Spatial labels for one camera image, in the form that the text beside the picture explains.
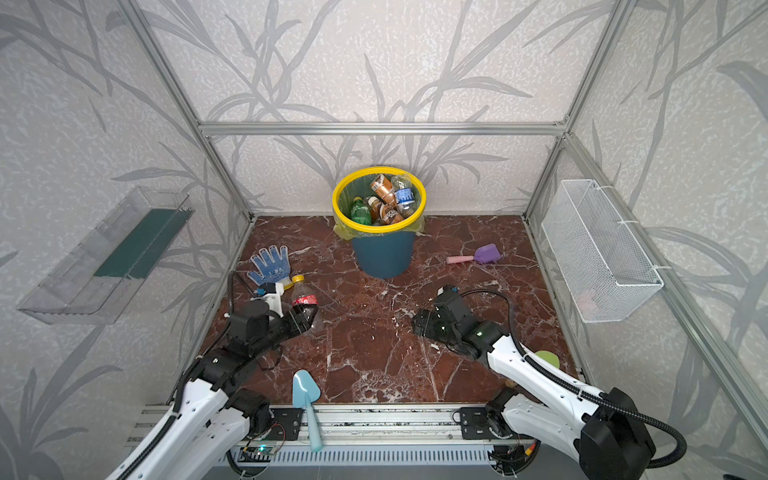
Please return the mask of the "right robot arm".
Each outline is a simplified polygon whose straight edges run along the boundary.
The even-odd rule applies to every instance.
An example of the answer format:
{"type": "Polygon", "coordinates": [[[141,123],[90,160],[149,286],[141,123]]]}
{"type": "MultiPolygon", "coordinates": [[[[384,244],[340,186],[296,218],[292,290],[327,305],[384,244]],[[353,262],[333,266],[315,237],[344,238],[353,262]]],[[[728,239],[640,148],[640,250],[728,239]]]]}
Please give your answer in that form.
{"type": "Polygon", "coordinates": [[[483,320],[465,302],[467,292],[442,287],[431,310],[411,320],[415,335],[476,360],[521,387],[495,415],[501,437],[525,434],[575,460],[589,479],[638,479],[648,469],[671,466],[687,453],[685,437],[642,414],[614,388],[604,392],[554,367],[524,346],[507,323],[483,320]]]}

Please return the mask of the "brown coffee bottle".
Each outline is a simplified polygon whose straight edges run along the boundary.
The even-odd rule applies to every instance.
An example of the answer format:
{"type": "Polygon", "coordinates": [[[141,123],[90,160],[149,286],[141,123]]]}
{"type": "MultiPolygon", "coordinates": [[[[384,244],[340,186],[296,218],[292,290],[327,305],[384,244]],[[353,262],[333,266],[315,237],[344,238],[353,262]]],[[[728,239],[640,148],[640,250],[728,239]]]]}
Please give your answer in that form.
{"type": "Polygon", "coordinates": [[[398,210],[383,202],[381,199],[375,196],[370,196],[366,199],[373,222],[375,225],[386,226],[399,223],[404,220],[398,210]]]}
{"type": "Polygon", "coordinates": [[[371,182],[370,188],[384,204],[396,204],[393,184],[386,175],[378,174],[371,182]]]}

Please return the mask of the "Pepsi bottle blue cap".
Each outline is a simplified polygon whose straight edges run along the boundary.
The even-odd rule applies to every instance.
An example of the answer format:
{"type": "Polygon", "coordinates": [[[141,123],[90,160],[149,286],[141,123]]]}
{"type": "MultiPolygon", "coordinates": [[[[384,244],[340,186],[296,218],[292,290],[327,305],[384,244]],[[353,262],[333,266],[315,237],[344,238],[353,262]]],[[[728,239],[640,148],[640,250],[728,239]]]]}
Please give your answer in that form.
{"type": "Polygon", "coordinates": [[[396,175],[391,179],[398,212],[404,217],[410,217],[417,209],[412,182],[406,175],[396,175]]]}

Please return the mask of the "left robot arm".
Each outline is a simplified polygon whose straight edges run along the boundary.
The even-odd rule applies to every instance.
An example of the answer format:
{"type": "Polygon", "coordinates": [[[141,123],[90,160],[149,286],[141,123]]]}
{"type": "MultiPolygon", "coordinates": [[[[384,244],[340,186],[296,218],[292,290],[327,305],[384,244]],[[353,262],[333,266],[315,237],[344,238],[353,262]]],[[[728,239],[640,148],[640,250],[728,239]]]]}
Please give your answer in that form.
{"type": "Polygon", "coordinates": [[[173,403],[110,479],[200,479],[246,438],[275,426],[270,402],[243,384],[259,360],[312,327],[318,305],[279,313],[255,299],[228,317],[226,342],[197,359],[177,384],[173,403]]]}

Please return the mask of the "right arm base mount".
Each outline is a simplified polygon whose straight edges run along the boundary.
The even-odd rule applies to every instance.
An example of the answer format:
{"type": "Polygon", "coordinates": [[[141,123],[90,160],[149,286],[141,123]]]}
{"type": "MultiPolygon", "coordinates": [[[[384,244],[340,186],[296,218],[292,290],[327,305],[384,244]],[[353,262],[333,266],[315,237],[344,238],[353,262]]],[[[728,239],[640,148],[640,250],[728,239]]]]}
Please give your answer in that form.
{"type": "Polygon", "coordinates": [[[452,421],[457,424],[463,440],[498,440],[491,429],[488,412],[484,406],[464,406],[454,410],[452,421]]]}

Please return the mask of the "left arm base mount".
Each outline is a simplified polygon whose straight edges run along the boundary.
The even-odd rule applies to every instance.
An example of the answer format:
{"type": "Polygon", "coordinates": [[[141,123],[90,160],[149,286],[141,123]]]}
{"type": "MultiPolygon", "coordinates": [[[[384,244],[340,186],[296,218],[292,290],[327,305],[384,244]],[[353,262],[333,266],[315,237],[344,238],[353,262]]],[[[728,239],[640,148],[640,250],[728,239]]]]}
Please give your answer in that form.
{"type": "Polygon", "coordinates": [[[246,440],[295,441],[301,429],[304,410],[299,408],[261,408],[249,419],[246,440]]]}

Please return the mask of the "red label bottle yellow cap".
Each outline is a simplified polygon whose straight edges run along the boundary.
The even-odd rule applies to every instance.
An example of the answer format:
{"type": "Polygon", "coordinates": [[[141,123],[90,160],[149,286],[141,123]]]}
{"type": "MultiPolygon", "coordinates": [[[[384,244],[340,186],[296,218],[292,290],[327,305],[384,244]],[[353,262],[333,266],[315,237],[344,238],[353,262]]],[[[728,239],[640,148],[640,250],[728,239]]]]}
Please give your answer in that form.
{"type": "Polygon", "coordinates": [[[307,315],[313,313],[312,326],[309,329],[309,333],[317,336],[323,331],[324,326],[316,289],[305,280],[303,275],[295,275],[291,278],[291,281],[290,305],[312,306],[312,309],[306,310],[305,313],[307,315]]]}

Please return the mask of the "green Sprite bottle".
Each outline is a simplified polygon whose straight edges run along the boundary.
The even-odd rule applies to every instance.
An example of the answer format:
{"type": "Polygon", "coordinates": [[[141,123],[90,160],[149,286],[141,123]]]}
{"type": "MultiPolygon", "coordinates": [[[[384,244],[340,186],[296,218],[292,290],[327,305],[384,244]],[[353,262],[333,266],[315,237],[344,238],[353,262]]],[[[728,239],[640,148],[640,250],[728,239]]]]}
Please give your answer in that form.
{"type": "Polygon", "coordinates": [[[349,218],[360,225],[372,226],[372,214],[368,203],[362,197],[354,197],[350,206],[349,218]]]}

